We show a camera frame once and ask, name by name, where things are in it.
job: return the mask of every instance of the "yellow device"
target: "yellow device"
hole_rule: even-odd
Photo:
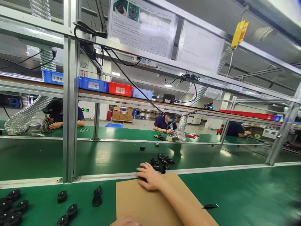
[[[235,50],[238,46],[238,44],[240,44],[246,34],[247,28],[248,28],[249,22],[246,22],[245,20],[240,21],[237,24],[234,36],[233,36],[233,40],[231,43],[231,50]]]

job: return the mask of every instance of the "cardboard sheet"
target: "cardboard sheet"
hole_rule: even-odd
[[[161,175],[183,197],[199,208],[204,222],[218,226],[207,210],[197,200],[189,188],[176,173]],[[138,184],[138,180],[127,180],[116,183],[116,216],[130,216],[143,226],[180,226],[183,225],[176,212],[164,196],[156,191],[149,192]]]

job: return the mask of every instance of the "green conveyor belt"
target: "green conveyor belt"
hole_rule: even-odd
[[[216,203],[208,210],[219,226],[297,225],[300,220],[299,175],[301,166],[230,170],[180,175],[202,204]],[[110,225],[116,220],[116,180],[21,188],[21,200],[29,200],[22,226],[52,226],[68,207],[78,205],[70,226]],[[101,185],[103,204],[92,207],[93,190]],[[0,197],[12,189],[1,189]],[[65,203],[57,194],[67,190]]]

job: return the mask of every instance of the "instruction sheet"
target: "instruction sheet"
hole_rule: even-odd
[[[224,39],[184,20],[176,60],[217,73],[224,43]]]
[[[111,0],[108,39],[170,58],[176,15],[142,0]]]

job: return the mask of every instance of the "worker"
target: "worker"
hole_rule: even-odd
[[[137,168],[137,176],[145,178],[147,182],[139,180],[139,184],[148,191],[160,191],[175,210],[184,226],[208,226],[200,209],[181,196],[169,183],[161,177],[149,163],[141,163],[143,168]],[[130,217],[120,217],[111,226],[140,226],[141,223]]]
[[[229,127],[226,136],[246,137],[249,134],[251,134],[251,132],[245,131],[239,122],[229,121]]]
[[[176,119],[175,116],[176,114],[173,113],[165,113],[164,115],[156,117],[153,129],[165,133],[172,133],[177,129],[177,125],[174,122]]]
[[[58,129],[63,126],[63,106],[64,101],[62,98],[53,98],[47,106],[47,113],[49,117],[45,119],[49,122],[49,129]],[[85,125],[85,118],[80,107],[77,107],[77,126]]]

